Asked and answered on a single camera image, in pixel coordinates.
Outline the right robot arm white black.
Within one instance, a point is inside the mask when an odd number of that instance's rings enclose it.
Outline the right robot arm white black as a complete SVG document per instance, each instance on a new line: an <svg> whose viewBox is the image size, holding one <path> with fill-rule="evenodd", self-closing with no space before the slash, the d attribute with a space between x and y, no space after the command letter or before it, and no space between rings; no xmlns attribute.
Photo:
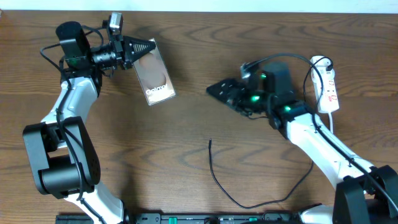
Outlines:
<svg viewBox="0 0 398 224"><path fill-rule="evenodd" d="M243 116L265 113L270 126L298 146L335 190L332 206L281 212L274 223L397 223L397 172L361 158L299 100L286 63L241 66L242 80L227 78L206 91Z"/></svg>

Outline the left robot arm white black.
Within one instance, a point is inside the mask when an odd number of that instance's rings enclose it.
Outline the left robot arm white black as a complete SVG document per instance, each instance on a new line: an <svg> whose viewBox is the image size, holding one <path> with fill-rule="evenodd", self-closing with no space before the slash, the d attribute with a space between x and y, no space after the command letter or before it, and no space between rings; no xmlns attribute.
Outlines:
<svg viewBox="0 0 398 224"><path fill-rule="evenodd" d="M125 203L102 183L98 155L85 127L98 99L105 71L132 68L156 48L155 42L121 35L103 21L109 42L91 47L87 35L99 29L69 21L59 25L61 92L41 122L24 128L22 137L36 189L80 207L94 223L135 223Z"/></svg>

